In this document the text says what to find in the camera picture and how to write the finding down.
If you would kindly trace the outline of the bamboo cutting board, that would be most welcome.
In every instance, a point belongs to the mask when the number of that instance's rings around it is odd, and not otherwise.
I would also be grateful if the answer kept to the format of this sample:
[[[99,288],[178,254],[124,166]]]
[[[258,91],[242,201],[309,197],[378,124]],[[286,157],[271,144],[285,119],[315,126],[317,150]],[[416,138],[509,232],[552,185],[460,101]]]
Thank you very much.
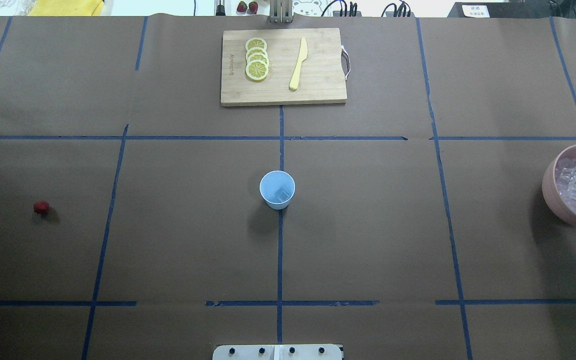
[[[246,76],[248,39],[265,39],[269,74],[255,82]],[[308,44],[297,91],[289,84],[297,62],[301,38]],[[344,104],[346,76],[342,66],[338,28],[225,30],[222,34],[221,105],[251,107],[273,105]]]

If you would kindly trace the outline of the spare strawberry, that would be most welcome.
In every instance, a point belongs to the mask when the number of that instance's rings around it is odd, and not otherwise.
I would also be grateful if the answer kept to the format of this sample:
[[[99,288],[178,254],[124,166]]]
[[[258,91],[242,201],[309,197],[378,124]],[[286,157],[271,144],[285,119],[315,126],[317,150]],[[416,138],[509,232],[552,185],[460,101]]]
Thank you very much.
[[[240,0],[240,2],[237,4],[236,12],[238,14],[246,14],[248,9],[249,5],[244,0]]]
[[[259,4],[256,1],[251,1],[247,4],[247,11],[251,15],[258,14]]]

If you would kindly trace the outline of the clear ice cube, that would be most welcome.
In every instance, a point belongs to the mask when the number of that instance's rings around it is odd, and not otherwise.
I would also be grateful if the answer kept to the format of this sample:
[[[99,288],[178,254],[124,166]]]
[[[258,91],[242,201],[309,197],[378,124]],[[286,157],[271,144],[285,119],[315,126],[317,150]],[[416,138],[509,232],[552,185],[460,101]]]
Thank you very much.
[[[288,202],[291,196],[291,192],[284,188],[277,189],[274,194],[275,202],[278,204]]]

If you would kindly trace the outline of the spare strawberry left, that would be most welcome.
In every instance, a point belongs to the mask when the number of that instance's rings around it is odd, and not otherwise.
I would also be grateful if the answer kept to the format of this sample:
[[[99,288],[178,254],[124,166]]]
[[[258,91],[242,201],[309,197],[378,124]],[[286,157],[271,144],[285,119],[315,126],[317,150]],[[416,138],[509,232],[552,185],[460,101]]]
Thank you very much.
[[[237,4],[236,12],[238,14],[246,14],[248,9],[249,5],[244,0],[240,0],[240,2]]]

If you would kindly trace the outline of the yellow plastic knife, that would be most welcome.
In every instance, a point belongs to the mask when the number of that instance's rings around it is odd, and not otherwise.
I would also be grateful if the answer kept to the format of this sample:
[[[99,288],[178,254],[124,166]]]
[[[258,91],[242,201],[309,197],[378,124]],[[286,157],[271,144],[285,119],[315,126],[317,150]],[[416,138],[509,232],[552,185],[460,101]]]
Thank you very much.
[[[297,55],[297,60],[295,61],[295,67],[288,84],[288,89],[290,89],[290,91],[293,92],[297,91],[301,80],[302,65],[304,61],[306,61],[307,57],[308,57],[308,43],[306,37],[302,36]]]

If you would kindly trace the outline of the red strawberry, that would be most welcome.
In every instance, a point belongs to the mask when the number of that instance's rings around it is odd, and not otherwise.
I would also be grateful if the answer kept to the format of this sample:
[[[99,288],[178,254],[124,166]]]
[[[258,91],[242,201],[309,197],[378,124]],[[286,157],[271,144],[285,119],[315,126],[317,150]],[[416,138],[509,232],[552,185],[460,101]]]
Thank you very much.
[[[43,200],[35,202],[33,205],[34,213],[41,216],[48,215],[50,213],[50,209],[51,209],[50,203]]]

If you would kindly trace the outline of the aluminium frame post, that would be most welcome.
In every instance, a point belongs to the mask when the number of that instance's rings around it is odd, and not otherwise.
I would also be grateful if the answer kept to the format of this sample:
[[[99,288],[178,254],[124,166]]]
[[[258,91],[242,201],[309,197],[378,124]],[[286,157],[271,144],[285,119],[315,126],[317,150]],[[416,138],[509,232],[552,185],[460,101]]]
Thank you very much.
[[[294,20],[292,0],[269,0],[269,22],[290,24]]]

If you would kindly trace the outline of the yellow cloth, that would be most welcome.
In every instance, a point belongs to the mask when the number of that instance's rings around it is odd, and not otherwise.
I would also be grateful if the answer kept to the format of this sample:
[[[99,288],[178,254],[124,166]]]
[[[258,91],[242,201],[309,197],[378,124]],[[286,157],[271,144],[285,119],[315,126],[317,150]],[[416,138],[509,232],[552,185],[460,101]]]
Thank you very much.
[[[34,17],[98,16],[105,0],[37,0],[29,12]]]

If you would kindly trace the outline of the lemon slice front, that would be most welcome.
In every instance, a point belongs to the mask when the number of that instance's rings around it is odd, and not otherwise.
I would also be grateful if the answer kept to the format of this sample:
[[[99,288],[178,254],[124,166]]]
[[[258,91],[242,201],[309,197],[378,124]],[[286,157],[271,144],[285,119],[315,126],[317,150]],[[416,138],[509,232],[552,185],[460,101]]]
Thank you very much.
[[[266,65],[261,61],[254,61],[253,63],[246,64],[245,71],[249,80],[254,82],[261,82],[268,77],[270,66],[269,64]]]

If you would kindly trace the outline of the bear sticker card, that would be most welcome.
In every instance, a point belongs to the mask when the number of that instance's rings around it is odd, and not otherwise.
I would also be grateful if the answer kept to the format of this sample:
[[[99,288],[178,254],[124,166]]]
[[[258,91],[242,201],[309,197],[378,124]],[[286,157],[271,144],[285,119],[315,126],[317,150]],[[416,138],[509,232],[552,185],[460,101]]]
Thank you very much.
[[[320,17],[325,5],[322,0],[293,0],[292,9],[295,15]]]

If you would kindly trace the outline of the lemon slice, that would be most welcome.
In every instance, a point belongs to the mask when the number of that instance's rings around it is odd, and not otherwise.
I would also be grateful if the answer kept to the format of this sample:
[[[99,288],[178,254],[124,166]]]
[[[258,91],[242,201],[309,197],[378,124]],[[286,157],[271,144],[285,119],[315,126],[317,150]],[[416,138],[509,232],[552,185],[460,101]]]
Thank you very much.
[[[266,60],[268,59],[268,53],[265,50],[265,48],[252,47],[246,51],[246,60],[247,61],[262,60],[262,59],[266,59]]]
[[[261,82],[268,77],[270,66],[269,64],[266,65],[261,61],[254,61],[253,63],[246,64],[245,71],[249,80],[254,82]]]
[[[253,48],[260,48],[262,50],[267,50],[268,44],[265,41],[265,39],[259,38],[259,37],[254,37],[254,38],[250,38],[246,41],[245,48],[247,51],[249,51]]]
[[[266,64],[266,66],[270,63],[268,55],[263,52],[254,52],[253,54],[250,54],[246,59],[247,64],[251,64],[255,61],[262,62],[263,64]]]

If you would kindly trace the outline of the spare strawberry right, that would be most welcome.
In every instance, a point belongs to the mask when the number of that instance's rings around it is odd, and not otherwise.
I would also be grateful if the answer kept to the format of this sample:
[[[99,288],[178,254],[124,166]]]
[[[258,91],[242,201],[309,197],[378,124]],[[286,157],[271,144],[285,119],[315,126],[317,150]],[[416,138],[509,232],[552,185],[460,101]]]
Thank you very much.
[[[251,1],[247,4],[247,11],[251,15],[258,14],[259,4],[256,1]]]

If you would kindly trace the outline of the light blue paper cup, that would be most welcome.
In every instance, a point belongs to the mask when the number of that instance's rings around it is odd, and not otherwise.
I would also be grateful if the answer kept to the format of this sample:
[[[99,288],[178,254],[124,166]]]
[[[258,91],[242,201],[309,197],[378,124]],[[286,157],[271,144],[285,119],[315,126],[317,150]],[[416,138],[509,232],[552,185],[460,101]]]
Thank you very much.
[[[285,189],[291,193],[291,198],[288,202],[276,203],[275,192],[278,189]],[[283,210],[288,205],[295,194],[296,183],[294,178],[282,170],[274,170],[266,173],[259,183],[259,192],[268,207],[274,210]]]

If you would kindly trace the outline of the pink bowl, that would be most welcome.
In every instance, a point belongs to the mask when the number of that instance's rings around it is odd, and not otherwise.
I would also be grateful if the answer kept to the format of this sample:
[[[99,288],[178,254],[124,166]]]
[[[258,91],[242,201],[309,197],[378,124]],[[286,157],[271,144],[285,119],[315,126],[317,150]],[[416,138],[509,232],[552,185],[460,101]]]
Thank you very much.
[[[576,144],[560,151],[546,167],[541,181],[541,198],[560,221],[576,228],[576,213],[565,203],[557,187],[556,167],[563,158],[576,158]]]

